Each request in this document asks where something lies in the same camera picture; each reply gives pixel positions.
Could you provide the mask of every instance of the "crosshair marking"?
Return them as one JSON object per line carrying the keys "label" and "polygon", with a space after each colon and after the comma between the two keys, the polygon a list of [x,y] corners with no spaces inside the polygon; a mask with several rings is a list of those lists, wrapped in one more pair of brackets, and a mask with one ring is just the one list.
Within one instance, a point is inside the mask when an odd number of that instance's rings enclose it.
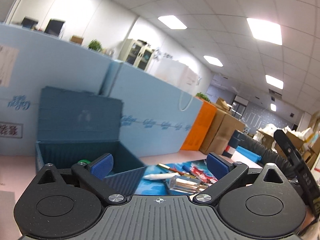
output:
{"label": "crosshair marking", "polygon": [[165,201],[163,198],[157,198],[156,200],[154,200],[154,201],[156,201],[156,202],[158,202],[158,203],[162,203],[163,201]]}

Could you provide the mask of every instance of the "silver screw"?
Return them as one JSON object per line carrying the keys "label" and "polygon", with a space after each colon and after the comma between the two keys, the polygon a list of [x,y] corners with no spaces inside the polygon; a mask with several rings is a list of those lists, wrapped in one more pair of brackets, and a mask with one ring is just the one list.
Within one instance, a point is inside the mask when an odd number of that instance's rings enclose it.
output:
{"label": "silver screw", "polygon": [[200,202],[208,202],[211,200],[211,196],[208,194],[199,194],[196,196],[196,200]]}
{"label": "silver screw", "polygon": [[113,194],[109,196],[109,200],[112,202],[120,202],[124,199],[124,196],[120,194]]}

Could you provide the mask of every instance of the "ceiling light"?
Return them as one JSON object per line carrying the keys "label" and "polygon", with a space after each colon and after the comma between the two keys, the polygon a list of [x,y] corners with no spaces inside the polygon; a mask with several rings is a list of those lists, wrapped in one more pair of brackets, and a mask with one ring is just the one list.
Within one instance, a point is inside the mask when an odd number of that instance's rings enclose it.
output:
{"label": "ceiling light", "polygon": [[187,27],[174,15],[161,16],[158,20],[172,30],[185,30]]}
{"label": "ceiling light", "polygon": [[257,40],[282,45],[281,26],[277,23],[247,18],[252,35]]}
{"label": "ceiling light", "polygon": [[277,88],[283,89],[283,81],[274,78],[272,76],[266,75],[266,81],[268,84],[275,86]]}
{"label": "ceiling light", "polygon": [[210,57],[210,56],[203,56],[206,61],[208,61],[212,65],[216,65],[219,67],[223,67],[222,63],[220,60],[218,60],[216,57]]}
{"label": "ceiling light", "polygon": [[270,107],[271,107],[272,111],[274,111],[274,112],[277,111],[277,107],[275,104],[270,104]]}

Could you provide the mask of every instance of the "potted plant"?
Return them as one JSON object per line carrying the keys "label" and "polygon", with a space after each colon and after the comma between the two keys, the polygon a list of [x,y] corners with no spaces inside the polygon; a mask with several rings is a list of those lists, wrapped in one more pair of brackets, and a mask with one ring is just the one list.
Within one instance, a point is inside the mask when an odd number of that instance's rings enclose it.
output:
{"label": "potted plant", "polygon": [[100,41],[93,40],[89,43],[88,48],[100,52],[102,50],[102,45]]}
{"label": "potted plant", "polygon": [[203,99],[204,101],[207,101],[207,102],[209,102],[210,103],[210,99],[207,97],[207,95],[205,95],[205,94],[203,94],[203,93],[197,93],[196,94],[196,97],[197,98],[201,98],[201,99]]}

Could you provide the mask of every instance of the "orange box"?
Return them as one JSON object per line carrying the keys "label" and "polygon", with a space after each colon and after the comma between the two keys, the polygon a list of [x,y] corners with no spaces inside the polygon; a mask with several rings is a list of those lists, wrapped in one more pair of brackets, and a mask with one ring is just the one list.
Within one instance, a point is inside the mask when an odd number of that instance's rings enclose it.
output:
{"label": "orange box", "polygon": [[217,112],[217,108],[202,100],[199,114],[184,141],[181,150],[198,151]]}

